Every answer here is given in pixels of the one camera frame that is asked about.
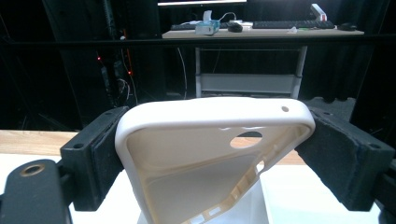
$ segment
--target white plastic object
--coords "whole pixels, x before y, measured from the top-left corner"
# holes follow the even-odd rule
[[[292,99],[146,103],[121,118],[116,150],[148,223],[196,224],[229,210],[314,130],[308,108]],[[234,146],[243,133],[260,141]]]

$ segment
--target black keyboard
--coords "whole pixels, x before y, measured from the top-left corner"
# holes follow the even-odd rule
[[[227,29],[228,27],[234,25],[236,22],[221,22],[219,28],[220,29]],[[172,25],[171,31],[183,31],[183,30],[195,30],[195,24],[179,24],[179,25]]]
[[[253,29],[290,29],[299,28],[334,29],[331,21],[254,21]]]

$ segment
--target oval hole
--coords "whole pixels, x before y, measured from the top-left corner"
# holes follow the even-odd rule
[[[230,142],[233,148],[253,147],[262,140],[262,134],[258,132],[241,133]]]

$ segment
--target black horizontal rail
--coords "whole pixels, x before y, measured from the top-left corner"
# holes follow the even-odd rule
[[[312,45],[396,45],[396,34],[389,35],[321,35],[281,37],[224,37],[180,39],[134,39],[63,42],[15,42],[3,39],[2,45],[11,49],[106,49],[106,48],[175,48],[214,46],[312,46]]]

